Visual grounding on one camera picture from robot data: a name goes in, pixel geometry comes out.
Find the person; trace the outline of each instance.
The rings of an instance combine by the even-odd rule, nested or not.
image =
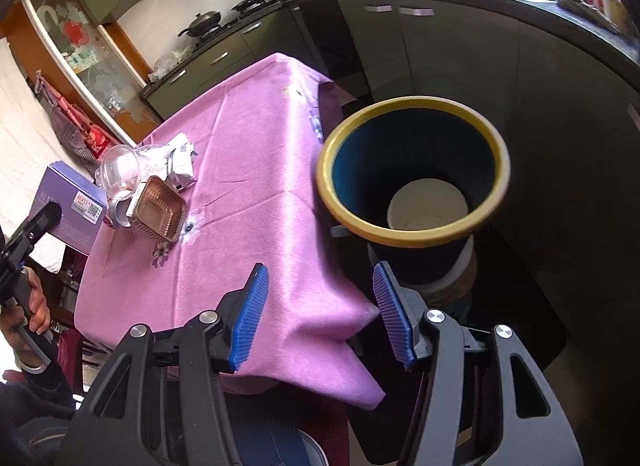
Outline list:
[[[40,279],[26,268],[31,286],[29,308],[31,331],[42,334],[51,321]],[[3,426],[17,429],[19,438],[29,443],[46,464],[52,464],[68,421],[75,414],[76,401],[57,363],[44,366],[31,351],[15,326],[24,321],[20,306],[4,307],[0,312],[0,330],[14,350],[15,362],[24,376],[23,382],[0,383],[0,417]]]

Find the pink tablecloth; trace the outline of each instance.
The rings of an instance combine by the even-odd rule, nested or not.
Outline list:
[[[253,393],[280,380],[364,408],[382,400],[345,343],[378,309],[342,275],[319,224],[315,125],[325,81],[274,54],[145,140],[165,143],[183,131],[194,143],[198,182],[182,192],[194,227],[171,248],[100,228],[76,305],[87,338],[114,346],[136,323],[154,331],[183,325],[241,288],[260,261],[269,269],[269,297],[249,359],[225,388]]]

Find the black countertop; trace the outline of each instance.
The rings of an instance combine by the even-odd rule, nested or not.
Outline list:
[[[276,2],[235,23],[224,32],[215,36],[209,43],[193,51],[187,59],[176,65],[162,80],[148,84],[140,96],[148,97],[162,83],[190,63],[195,57],[215,45],[220,40],[250,25],[252,22],[274,12],[284,5],[304,5],[306,2],[321,0],[289,0]],[[637,92],[640,92],[640,66],[638,65],[638,47],[622,36],[614,35],[588,20],[575,16],[558,7],[555,2],[539,0],[436,0],[467,5],[487,11],[503,14],[522,23],[537,27],[559,37],[589,53],[623,78]]]

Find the box label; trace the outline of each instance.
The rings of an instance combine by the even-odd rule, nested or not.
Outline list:
[[[102,206],[92,201],[81,191],[76,193],[76,198],[74,198],[74,201],[71,204],[71,209],[76,213],[80,213],[80,215],[92,224],[95,224],[98,221],[100,214],[102,213]]]

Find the yellow cup rim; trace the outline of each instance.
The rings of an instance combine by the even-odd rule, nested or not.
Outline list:
[[[370,119],[395,110],[428,108],[455,115],[476,128],[489,144],[494,156],[496,175],[494,185],[484,201],[471,213],[455,222],[434,229],[421,231],[398,231],[370,224],[345,208],[335,192],[332,173],[340,147],[350,134]],[[324,142],[318,167],[316,183],[318,192],[329,212],[352,233],[383,245],[393,247],[433,247],[457,240],[478,229],[497,209],[509,185],[511,163],[507,145],[494,125],[475,110],[450,99],[429,96],[395,97],[374,103],[342,121]]]

